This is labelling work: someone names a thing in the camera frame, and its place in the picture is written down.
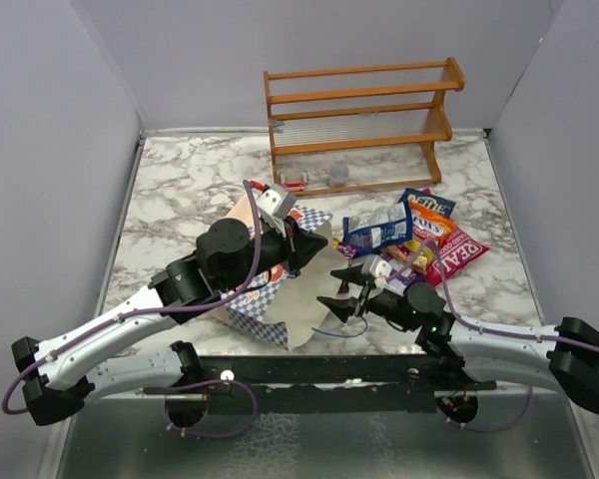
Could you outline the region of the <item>purple snack packet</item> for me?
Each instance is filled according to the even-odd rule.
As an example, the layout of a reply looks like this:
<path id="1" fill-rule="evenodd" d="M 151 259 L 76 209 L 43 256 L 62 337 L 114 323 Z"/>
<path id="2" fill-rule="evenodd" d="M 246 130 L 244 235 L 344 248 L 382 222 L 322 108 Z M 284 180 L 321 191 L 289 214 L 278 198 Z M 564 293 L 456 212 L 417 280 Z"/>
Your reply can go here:
<path id="1" fill-rule="evenodd" d="M 405 269 L 400 275 L 393 279 L 388 279 L 393 274 L 399 272 L 402 269 L 403 264 L 387 253 L 381 253 L 379 257 L 386 262 L 389 267 L 389 269 L 380 276 L 379 284 L 382 287 L 396 294 L 404 295 L 413 284 L 425 281 L 424 275 L 411 268 Z"/>

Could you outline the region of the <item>checkered paper bag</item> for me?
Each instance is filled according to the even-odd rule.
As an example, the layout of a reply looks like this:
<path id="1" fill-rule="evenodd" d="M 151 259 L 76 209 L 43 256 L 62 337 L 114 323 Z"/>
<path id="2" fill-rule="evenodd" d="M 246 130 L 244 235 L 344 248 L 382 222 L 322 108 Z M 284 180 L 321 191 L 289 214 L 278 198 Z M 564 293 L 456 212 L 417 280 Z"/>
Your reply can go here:
<path id="1" fill-rule="evenodd" d="M 297 204 L 291 215 L 303 230 L 326 238 L 326 247 L 298 276 L 279 264 L 257 275 L 250 284 L 251 292 L 217 309 L 214 317 L 287 351 L 314 335 L 351 338 L 363 334 L 365 324 L 359 319 L 351 326 L 339 321 L 326 325 L 329 310 L 317 300 L 337 295 L 341 281 L 330 273 L 347 266 L 347 258 L 333 246 L 332 214 Z"/>

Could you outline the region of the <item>dark blue snack packet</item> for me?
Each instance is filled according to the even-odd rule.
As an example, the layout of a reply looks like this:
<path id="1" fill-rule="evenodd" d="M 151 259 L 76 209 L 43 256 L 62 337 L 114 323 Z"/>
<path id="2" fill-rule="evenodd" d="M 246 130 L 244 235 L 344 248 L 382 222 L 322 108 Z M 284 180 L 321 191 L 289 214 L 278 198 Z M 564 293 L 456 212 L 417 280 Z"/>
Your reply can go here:
<path id="1" fill-rule="evenodd" d="M 411 208 L 407 201 L 381 207 L 374 212 L 344 217 L 343 239 L 357 255 L 375 253 L 384 247 L 412 239 Z"/>

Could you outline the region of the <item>orange candy packet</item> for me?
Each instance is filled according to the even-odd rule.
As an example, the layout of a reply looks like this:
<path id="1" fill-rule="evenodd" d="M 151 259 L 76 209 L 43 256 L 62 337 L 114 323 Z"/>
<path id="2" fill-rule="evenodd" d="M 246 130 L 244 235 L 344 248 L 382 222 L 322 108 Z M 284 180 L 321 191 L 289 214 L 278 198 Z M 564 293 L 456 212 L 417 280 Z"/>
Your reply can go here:
<path id="1" fill-rule="evenodd" d="M 432 246 L 427 245 L 419 255 L 415 253 L 425 240 L 432 240 L 437 246 L 443 245 L 455 229 L 456 223 L 416 203 L 408 202 L 408 205 L 411 212 L 412 239 L 401 244 L 389 245 L 382 251 L 402 264 L 412 259 L 411 268 L 426 274 L 435 258 Z"/>

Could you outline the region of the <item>pink real chips bag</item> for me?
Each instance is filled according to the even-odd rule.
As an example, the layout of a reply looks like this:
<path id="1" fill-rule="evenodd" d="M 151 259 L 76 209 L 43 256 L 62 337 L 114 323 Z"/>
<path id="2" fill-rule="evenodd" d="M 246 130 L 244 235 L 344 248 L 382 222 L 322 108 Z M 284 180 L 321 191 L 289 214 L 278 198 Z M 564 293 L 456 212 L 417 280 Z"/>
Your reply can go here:
<path id="1" fill-rule="evenodd" d="M 437 287 L 442 284 L 443 277 L 450 279 L 489 251 L 489 246 L 475 240 L 460 227 L 456 227 L 429 266 L 426 279 L 431 286 Z"/>

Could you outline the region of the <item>blue kettle chips bag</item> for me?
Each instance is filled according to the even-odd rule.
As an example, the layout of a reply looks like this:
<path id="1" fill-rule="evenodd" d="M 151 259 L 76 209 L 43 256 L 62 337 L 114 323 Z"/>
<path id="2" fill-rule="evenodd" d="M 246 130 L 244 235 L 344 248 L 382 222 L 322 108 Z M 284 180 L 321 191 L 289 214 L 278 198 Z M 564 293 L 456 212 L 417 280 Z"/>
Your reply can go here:
<path id="1" fill-rule="evenodd" d="M 429 209 L 443 217 L 450 219 L 455 208 L 455 202 L 434 195 L 430 190 L 417 190 L 407 188 L 398 199 L 400 202 L 408 201 Z"/>

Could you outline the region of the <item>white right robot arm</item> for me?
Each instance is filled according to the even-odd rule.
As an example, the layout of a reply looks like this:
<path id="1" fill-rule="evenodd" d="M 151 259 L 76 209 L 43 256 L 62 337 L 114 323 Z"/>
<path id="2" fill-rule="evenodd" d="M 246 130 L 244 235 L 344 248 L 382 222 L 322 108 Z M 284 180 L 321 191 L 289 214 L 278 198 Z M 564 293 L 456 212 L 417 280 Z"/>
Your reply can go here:
<path id="1" fill-rule="evenodd" d="M 444 360 L 438 377 L 446 388 L 488 381 L 541 387 L 599 415 L 599 331 L 586 321 L 565 316 L 547 326 L 485 322 L 459 315 L 424 281 L 397 292 L 364 266 L 337 269 L 332 276 L 359 285 L 361 292 L 322 296 L 321 304 L 341 321 L 370 312 L 396 329 L 416 332 L 416 344 Z"/>

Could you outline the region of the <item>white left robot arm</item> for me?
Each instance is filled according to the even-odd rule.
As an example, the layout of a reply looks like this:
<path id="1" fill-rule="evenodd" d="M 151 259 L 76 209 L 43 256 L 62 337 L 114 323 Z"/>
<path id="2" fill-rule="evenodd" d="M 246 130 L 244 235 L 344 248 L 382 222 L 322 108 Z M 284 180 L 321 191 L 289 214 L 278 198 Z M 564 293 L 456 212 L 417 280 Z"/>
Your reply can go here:
<path id="1" fill-rule="evenodd" d="M 301 229 L 291 217 L 280 231 L 265 227 L 258 235 L 239 220 L 215 222 L 193 253 L 171 262 L 116 308 L 53 339 L 15 341 L 24 412 L 46 426 L 71 417 L 91 399 L 118 392 L 194 391 L 208 376 L 191 344 L 178 341 L 154 357 L 122 358 L 120 352 L 226 304 L 277 265 L 299 273 L 327 245 L 325 237 Z"/>

